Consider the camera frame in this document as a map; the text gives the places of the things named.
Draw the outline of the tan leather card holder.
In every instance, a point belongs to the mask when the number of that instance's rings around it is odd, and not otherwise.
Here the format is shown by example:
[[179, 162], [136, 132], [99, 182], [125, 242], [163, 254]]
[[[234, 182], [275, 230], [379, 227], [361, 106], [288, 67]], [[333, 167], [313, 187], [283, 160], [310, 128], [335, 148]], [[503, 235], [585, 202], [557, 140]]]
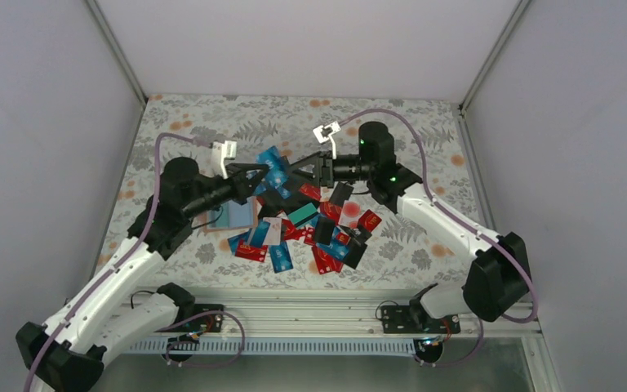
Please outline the tan leather card holder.
[[206, 230], [229, 230], [252, 227], [256, 224], [256, 206], [254, 198], [249, 198], [244, 204], [228, 201], [217, 210], [209, 211]]

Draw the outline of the teal striped card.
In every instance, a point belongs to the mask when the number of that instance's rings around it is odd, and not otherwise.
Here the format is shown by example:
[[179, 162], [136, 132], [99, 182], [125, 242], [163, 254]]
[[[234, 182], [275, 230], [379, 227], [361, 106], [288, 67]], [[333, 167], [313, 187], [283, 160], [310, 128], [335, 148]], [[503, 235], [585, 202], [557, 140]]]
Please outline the teal striped card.
[[313, 203], [307, 203], [302, 207], [295, 208], [287, 213], [288, 220], [296, 227], [306, 225], [318, 215], [318, 207]]

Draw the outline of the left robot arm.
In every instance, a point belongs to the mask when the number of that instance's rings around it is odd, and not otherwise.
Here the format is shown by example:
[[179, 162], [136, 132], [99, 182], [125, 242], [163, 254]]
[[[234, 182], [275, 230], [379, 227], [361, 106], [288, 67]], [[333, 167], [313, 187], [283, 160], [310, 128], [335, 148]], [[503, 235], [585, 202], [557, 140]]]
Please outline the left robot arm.
[[195, 160], [155, 165], [154, 190], [109, 263], [43, 323], [16, 333], [29, 373], [24, 390], [88, 391], [121, 353], [148, 335], [182, 331], [193, 320], [195, 298], [175, 283], [119, 318], [113, 315], [139, 283], [168, 261], [193, 233], [193, 219], [228, 201], [244, 204], [269, 168], [230, 163], [223, 174], [204, 176]]

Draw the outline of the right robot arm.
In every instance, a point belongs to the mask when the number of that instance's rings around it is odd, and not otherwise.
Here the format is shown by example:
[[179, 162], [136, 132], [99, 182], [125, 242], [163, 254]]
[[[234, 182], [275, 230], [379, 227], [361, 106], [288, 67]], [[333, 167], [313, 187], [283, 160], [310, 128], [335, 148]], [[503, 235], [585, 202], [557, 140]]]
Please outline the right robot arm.
[[472, 313], [494, 322], [534, 292], [523, 239], [515, 233], [498, 234], [446, 204], [430, 190], [425, 174], [417, 175], [398, 162], [394, 138], [382, 122], [360, 126], [357, 154], [317, 152], [292, 163], [287, 174], [323, 187], [363, 181], [377, 203], [436, 235], [469, 262], [464, 281], [421, 292], [420, 304], [409, 312], [418, 332], [430, 332], [450, 314]]

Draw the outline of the red card top centre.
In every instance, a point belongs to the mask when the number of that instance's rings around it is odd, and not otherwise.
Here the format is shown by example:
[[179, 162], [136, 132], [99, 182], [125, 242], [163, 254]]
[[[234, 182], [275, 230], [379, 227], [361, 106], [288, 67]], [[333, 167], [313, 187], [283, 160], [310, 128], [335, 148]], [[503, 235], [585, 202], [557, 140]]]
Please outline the red card top centre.
[[308, 198], [311, 198], [317, 202], [321, 200], [321, 190], [319, 187], [304, 183], [300, 188], [299, 192]]

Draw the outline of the black card upper right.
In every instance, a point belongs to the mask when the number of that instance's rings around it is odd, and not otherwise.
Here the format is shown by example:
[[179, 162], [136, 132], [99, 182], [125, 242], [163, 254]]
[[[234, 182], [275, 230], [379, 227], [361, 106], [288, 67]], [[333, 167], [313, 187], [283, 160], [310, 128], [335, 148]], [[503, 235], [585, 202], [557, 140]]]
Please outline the black card upper right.
[[328, 202], [332, 205], [342, 207], [344, 203], [352, 196], [353, 192], [354, 188], [352, 185], [344, 182], [339, 182], [333, 189], [333, 192], [328, 199]]

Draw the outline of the black card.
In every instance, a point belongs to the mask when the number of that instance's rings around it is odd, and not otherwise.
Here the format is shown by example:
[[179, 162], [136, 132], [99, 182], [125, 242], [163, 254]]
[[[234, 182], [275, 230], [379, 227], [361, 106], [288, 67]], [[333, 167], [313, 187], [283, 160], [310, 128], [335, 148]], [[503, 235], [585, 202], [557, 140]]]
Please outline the black card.
[[355, 270], [358, 268], [358, 265], [367, 250], [367, 244], [350, 239], [347, 244], [347, 250], [348, 251], [341, 262], [349, 268]]
[[352, 185], [344, 182], [339, 182], [333, 189], [333, 192], [328, 199], [328, 202], [332, 205], [342, 207], [344, 203], [352, 196], [353, 192], [354, 188]]

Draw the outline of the blue card far left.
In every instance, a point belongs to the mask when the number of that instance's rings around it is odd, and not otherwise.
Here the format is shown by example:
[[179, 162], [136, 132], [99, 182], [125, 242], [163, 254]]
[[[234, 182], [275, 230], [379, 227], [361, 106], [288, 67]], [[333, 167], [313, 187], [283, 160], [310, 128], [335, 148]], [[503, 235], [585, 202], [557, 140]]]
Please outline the blue card far left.
[[289, 179], [286, 174], [286, 163], [281, 157], [275, 146], [269, 147], [256, 157], [256, 162], [265, 164], [269, 170], [263, 181], [256, 188], [256, 195], [262, 194], [267, 190], [277, 191], [283, 198], [287, 199], [291, 196], [291, 192], [285, 188], [285, 184]]

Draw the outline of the blue card lower left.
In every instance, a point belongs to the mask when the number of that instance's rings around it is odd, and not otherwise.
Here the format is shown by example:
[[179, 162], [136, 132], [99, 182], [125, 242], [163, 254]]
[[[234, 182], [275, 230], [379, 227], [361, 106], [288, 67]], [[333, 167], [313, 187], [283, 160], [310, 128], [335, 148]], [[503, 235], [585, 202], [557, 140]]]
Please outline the blue card lower left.
[[261, 220], [255, 228], [251, 228], [247, 232], [228, 238], [230, 251], [233, 255], [235, 255], [240, 243], [245, 243], [251, 247], [266, 249], [267, 245], [265, 244], [265, 239], [269, 232], [269, 228], [270, 223]]

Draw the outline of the white floral card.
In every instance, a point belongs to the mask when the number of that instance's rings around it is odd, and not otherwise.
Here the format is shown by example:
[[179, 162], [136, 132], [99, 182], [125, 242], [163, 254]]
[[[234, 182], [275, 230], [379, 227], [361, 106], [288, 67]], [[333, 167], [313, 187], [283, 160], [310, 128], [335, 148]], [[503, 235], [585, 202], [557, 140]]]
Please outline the white floral card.
[[263, 222], [268, 223], [268, 231], [265, 235], [264, 245], [277, 246], [282, 242], [282, 219], [279, 217], [265, 217]]

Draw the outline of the red card bottom left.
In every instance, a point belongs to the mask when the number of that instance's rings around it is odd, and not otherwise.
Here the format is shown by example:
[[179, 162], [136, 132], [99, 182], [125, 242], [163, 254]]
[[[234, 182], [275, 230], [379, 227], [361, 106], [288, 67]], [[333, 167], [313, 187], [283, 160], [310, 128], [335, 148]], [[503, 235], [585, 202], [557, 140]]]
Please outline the red card bottom left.
[[264, 262], [268, 252], [268, 246], [255, 247], [241, 241], [236, 247], [235, 256], [250, 261]]

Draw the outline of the aluminium rail frame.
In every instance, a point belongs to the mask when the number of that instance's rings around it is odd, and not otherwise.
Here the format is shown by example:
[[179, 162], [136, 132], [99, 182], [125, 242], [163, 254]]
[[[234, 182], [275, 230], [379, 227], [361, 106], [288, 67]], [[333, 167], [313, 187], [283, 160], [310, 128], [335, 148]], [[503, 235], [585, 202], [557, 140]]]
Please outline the aluminium rail frame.
[[[189, 293], [199, 304], [223, 305], [220, 333], [237, 336], [243, 326], [250, 337], [383, 337], [380, 311], [383, 300], [406, 303], [415, 295], [413, 289], [266, 289], [266, 288], [200, 288], [191, 287]], [[45, 324], [51, 331], [63, 325], [60, 339], [72, 343], [93, 341], [107, 333], [116, 319], [127, 314], [143, 315], [144, 311], [130, 307], [129, 295], [113, 299], [103, 296], [107, 304], [94, 310], [94, 299], [89, 297], [73, 318], [65, 315], [73, 310], [71, 300], [62, 310], [52, 315]]]

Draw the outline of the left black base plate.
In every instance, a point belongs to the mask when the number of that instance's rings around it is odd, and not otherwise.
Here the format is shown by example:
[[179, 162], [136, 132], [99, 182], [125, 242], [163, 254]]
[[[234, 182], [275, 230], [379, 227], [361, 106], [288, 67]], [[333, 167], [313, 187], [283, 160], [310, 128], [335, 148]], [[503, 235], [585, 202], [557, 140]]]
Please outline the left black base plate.
[[222, 304], [201, 304], [196, 303], [191, 310], [181, 310], [176, 316], [176, 320], [171, 323], [180, 323], [178, 326], [158, 329], [159, 332], [220, 332], [222, 328], [223, 316], [221, 314], [207, 314], [200, 318], [196, 314], [203, 314], [210, 311], [224, 311]]

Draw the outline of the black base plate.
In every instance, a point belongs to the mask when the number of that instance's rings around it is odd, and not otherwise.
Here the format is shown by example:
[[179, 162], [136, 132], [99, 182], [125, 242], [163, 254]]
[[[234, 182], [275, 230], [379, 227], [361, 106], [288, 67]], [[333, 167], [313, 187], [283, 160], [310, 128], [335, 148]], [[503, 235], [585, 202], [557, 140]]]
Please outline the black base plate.
[[430, 318], [421, 308], [409, 305], [382, 305], [378, 319], [386, 334], [457, 334], [461, 332], [457, 315]]
[[159, 332], [220, 332], [222, 328], [223, 316], [221, 314], [207, 314], [200, 318], [196, 314], [203, 314], [210, 311], [224, 311], [222, 304], [201, 304], [196, 303], [191, 310], [181, 310], [176, 316], [176, 320], [171, 323], [180, 323], [178, 326], [158, 329]]

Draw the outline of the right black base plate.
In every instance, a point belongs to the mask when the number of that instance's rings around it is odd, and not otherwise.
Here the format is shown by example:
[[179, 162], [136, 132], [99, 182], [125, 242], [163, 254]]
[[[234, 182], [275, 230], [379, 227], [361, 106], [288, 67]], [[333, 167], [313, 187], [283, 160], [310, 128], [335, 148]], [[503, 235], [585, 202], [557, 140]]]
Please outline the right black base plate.
[[409, 305], [382, 305], [378, 319], [386, 334], [457, 334], [461, 332], [457, 315], [430, 318], [421, 308]]

